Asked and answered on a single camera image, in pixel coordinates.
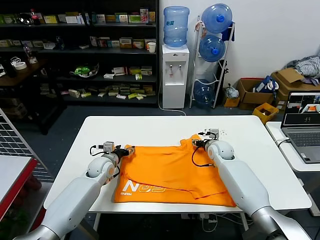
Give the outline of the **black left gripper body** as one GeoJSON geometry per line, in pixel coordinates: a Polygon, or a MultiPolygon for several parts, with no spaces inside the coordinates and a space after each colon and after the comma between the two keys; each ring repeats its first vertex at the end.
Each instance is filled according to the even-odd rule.
{"type": "Polygon", "coordinates": [[[128,150],[127,149],[122,149],[122,148],[115,149],[114,150],[114,154],[116,154],[118,159],[121,160],[123,157],[128,156],[128,150]]]}

